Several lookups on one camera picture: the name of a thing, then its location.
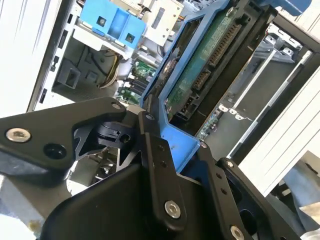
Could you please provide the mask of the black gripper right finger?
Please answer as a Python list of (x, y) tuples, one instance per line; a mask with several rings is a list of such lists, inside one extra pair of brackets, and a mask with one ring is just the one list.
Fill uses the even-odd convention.
[(203, 165), (201, 183), (210, 195), (224, 240), (251, 240), (248, 230), (253, 226), (260, 240), (300, 238), (239, 167), (225, 158), (214, 160), (204, 142), (199, 147), (199, 163)]

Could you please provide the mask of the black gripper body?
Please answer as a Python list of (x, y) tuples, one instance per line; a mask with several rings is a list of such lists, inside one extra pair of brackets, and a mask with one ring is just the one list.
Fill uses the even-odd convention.
[(60, 203), (43, 224), (41, 240), (221, 240), (201, 185), (178, 176), (187, 224), (182, 232), (158, 229), (146, 213), (141, 169), (133, 165)]

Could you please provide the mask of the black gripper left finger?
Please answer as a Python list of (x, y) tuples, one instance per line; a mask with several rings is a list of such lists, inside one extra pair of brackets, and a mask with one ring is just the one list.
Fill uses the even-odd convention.
[(159, 99), (149, 96), (133, 113), (101, 97), (0, 120), (0, 172), (53, 187), (73, 164), (106, 147), (119, 149), (116, 172), (107, 181), (129, 183), (138, 173), (142, 215), (152, 226), (182, 230), (187, 214), (168, 142), (161, 137)]

